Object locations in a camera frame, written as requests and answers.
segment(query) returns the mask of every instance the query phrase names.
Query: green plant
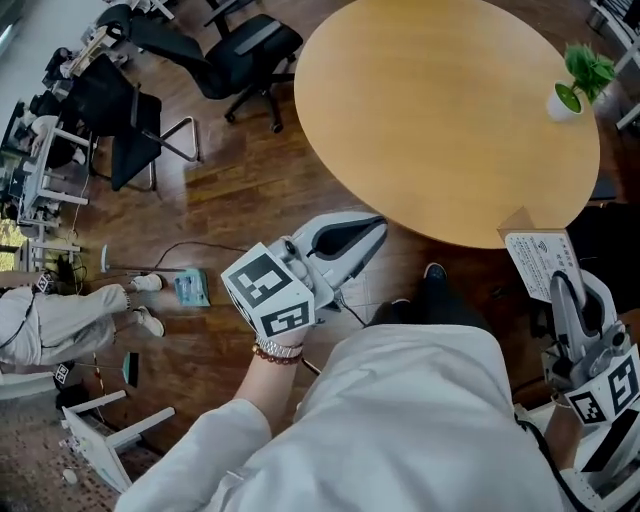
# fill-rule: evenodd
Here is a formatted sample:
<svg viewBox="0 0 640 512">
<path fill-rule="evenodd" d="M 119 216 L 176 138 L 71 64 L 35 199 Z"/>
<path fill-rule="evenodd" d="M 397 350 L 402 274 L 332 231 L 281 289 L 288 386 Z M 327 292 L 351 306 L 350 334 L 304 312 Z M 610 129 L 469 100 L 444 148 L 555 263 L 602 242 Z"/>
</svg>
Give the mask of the green plant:
<svg viewBox="0 0 640 512">
<path fill-rule="evenodd" d="M 589 103 L 593 103 L 602 89 L 616 76 L 613 61 L 602 55 L 596 55 L 587 45 L 567 45 L 564 62 L 574 78 L 571 91 L 575 93 L 580 89 Z"/>
</svg>

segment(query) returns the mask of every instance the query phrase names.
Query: desk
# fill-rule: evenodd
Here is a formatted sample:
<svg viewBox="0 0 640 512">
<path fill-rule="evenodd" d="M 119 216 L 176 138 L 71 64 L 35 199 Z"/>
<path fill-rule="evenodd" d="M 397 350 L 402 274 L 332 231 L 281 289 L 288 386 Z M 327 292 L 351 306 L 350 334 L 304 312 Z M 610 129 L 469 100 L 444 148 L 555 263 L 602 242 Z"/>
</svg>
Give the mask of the desk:
<svg viewBox="0 0 640 512">
<path fill-rule="evenodd" d="M 69 67 L 71 75 L 80 76 L 94 59 L 94 54 L 102 48 L 102 43 L 109 37 L 106 27 L 100 27 L 93 35 L 93 39 L 84 47 Z"/>
<path fill-rule="evenodd" d="M 598 175 L 590 106 L 554 123 L 571 79 L 515 16 L 478 0 L 357 0 L 309 38 L 296 69 L 302 128 L 351 192 L 428 237 L 502 248 L 525 206 L 536 227 L 569 224 Z"/>
<path fill-rule="evenodd" d="M 81 412 L 125 397 L 126 393 L 124 391 L 118 391 L 68 409 L 66 407 L 62 408 L 66 424 L 71 429 L 73 437 L 78 441 L 82 456 L 105 482 L 121 493 L 131 487 L 131 479 L 122 467 L 116 451 L 139 441 L 142 432 L 175 414 L 174 409 L 168 407 L 109 437 L 104 437 L 96 432 L 78 416 Z"/>
<path fill-rule="evenodd" d="M 82 137 L 78 137 L 77 135 L 67 133 L 64 130 L 57 128 L 56 124 L 57 121 L 49 125 L 47 137 L 42 143 L 40 153 L 38 153 L 38 159 L 36 161 L 35 168 L 32 170 L 31 176 L 28 176 L 25 180 L 24 192 L 22 194 L 22 199 L 20 200 L 20 212 L 27 212 L 28 210 L 33 208 L 33 205 L 35 204 L 38 197 L 46 197 L 48 199 L 54 199 L 56 201 L 66 201 L 68 203 L 81 205 L 89 204 L 88 199 L 72 196 L 63 192 L 54 192 L 53 190 L 49 190 L 46 187 L 45 179 L 49 178 L 49 176 L 47 176 L 47 157 L 49 156 L 49 150 L 51 149 L 53 140 L 56 137 L 62 137 L 64 139 L 70 140 L 71 142 L 75 142 L 76 144 L 84 146 L 85 148 L 89 147 L 88 140 L 85 140 Z"/>
</svg>

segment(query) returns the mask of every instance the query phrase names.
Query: black office chair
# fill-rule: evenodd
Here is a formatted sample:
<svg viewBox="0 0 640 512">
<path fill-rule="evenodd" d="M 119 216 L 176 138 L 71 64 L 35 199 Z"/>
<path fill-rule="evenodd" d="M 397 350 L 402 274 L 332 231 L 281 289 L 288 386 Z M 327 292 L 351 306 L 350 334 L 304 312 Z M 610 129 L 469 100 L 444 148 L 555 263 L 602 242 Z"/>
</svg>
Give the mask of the black office chair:
<svg viewBox="0 0 640 512">
<path fill-rule="evenodd" d="M 244 0 L 230 0 L 213 13 L 211 22 L 216 23 L 222 40 L 206 55 L 195 39 L 140 16 L 140 11 L 132 11 L 127 5 L 107 9 L 97 25 L 107 27 L 112 37 L 125 37 L 139 48 L 184 67 L 207 98 L 219 100 L 239 94 L 224 115 L 230 123 L 235 121 L 234 112 L 240 105 L 260 94 L 271 114 L 271 130 L 278 133 L 282 120 L 271 86 L 292 81 L 294 74 L 276 74 L 275 69 L 285 59 L 295 60 L 294 52 L 302 45 L 302 37 L 266 14 L 229 31 L 225 15 L 238 2 Z"/>
<path fill-rule="evenodd" d="M 91 129 L 91 142 L 94 137 L 114 138 L 111 176 L 99 174 L 91 166 L 89 170 L 93 175 L 110 180 L 115 191 L 125 185 L 144 192 L 155 190 L 155 160 L 163 147 L 189 162 L 200 159 L 195 119 L 187 117 L 161 134 L 162 102 L 155 96 L 141 93 L 139 85 L 134 87 L 129 83 L 106 55 L 100 55 L 74 80 L 66 103 Z M 192 125 L 193 156 L 167 142 L 171 135 L 188 124 Z M 128 184 L 147 166 L 150 179 L 147 188 Z"/>
</svg>

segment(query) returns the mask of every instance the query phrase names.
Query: white pot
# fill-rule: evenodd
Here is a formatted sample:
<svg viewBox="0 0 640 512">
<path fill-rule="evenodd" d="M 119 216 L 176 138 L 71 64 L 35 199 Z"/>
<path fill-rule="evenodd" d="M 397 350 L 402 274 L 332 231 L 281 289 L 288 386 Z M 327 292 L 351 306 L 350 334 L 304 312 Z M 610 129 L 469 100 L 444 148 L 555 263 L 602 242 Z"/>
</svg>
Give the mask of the white pot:
<svg viewBox="0 0 640 512">
<path fill-rule="evenodd" d="M 580 112 L 574 112 L 564 103 L 562 103 L 560 96 L 558 96 L 558 93 L 556 92 L 557 84 L 567 85 L 562 82 L 556 82 L 553 85 L 551 96 L 549 97 L 549 101 L 547 101 L 547 112 L 549 113 L 549 116 L 551 117 L 551 119 L 557 122 L 570 121 L 571 119 L 575 119 L 584 111 L 584 107 L 582 106 L 582 99 L 580 99 L 580 96 L 577 96 L 578 101 L 580 102 Z"/>
</svg>

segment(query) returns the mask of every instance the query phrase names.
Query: floor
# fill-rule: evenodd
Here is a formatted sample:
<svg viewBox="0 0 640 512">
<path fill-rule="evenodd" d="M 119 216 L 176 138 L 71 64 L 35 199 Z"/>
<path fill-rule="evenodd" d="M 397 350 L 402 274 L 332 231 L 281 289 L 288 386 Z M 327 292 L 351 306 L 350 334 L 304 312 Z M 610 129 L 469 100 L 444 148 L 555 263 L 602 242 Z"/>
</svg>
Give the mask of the floor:
<svg viewBox="0 0 640 512">
<path fill-rule="evenodd" d="M 298 30 L 306 39 L 331 13 L 348 0 L 264 0 L 233 22 L 264 10 Z M 559 51 L 568 42 L 591 42 L 594 49 L 619 57 L 621 48 L 585 24 L 588 7 L 583 0 L 493 0 L 538 30 Z M 202 28 L 211 12 L 204 0 L 181 0 L 175 9 L 176 25 L 208 49 L 218 39 L 215 28 Z M 327 211 L 366 209 L 322 165 L 307 143 L 296 116 L 293 89 L 279 86 L 285 129 L 278 135 L 269 129 L 266 111 L 257 101 L 241 109 L 235 125 L 222 112 L 229 101 L 202 97 L 182 68 L 149 54 L 136 55 L 129 76 L 142 84 L 145 93 L 164 103 L 163 125 L 172 126 L 186 115 L 195 116 L 201 129 L 205 163 L 187 164 L 171 154 L 159 161 L 157 195 L 123 190 L 91 180 L 91 203 L 80 209 L 76 225 L 87 267 L 86 289 L 125 277 L 104 279 L 99 271 L 100 249 L 109 244 L 113 263 L 153 266 L 162 252 L 182 241 L 222 243 L 251 247 L 290 234 L 305 221 Z M 640 145 L 630 135 L 618 135 L 614 121 L 628 108 L 629 98 L 619 83 L 612 84 L 596 105 L 601 138 L 601 172 L 614 177 L 620 196 L 637 201 L 636 183 Z M 187 138 L 176 145 L 186 145 Z M 108 147 L 101 148 L 98 167 L 108 168 Z M 65 212 L 67 221 L 73 215 Z M 141 354 L 140 384 L 126 388 L 130 399 L 105 408 L 110 423 L 123 427 L 167 406 L 176 416 L 147 436 L 161 450 L 170 448 L 203 412 L 229 400 L 240 384 L 251 359 L 250 328 L 231 304 L 218 275 L 236 254 L 196 245 L 172 250 L 162 264 L 206 270 L 211 307 L 180 308 L 171 291 L 146 297 L 163 320 L 167 336 L 149 337 L 138 327 L 119 335 L 118 343 L 98 356 L 101 364 L 119 365 L 127 351 Z M 540 341 L 529 335 L 528 301 L 507 252 L 471 250 L 443 244 L 391 225 L 389 237 L 375 259 L 345 289 L 346 301 L 366 321 L 383 301 L 409 297 L 425 264 L 439 261 L 450 280 L 479 308 L 501 343 L 512 387 L 540 376 Z M 322 366 L 337 341 L 359 329 L 357 321 L 343 312 L 311 335 L 307 357 Z M 124 388 L 118 372 L 103 371 L 107 392 Z M 313 381 L 308 370 L 298 370 L 289 411 Z M 94 395 L 98 382 L 86 372 Z M 535 405 L 548 399 L 543 384 L 529 386 L 516 400 Z"/>
</svg>

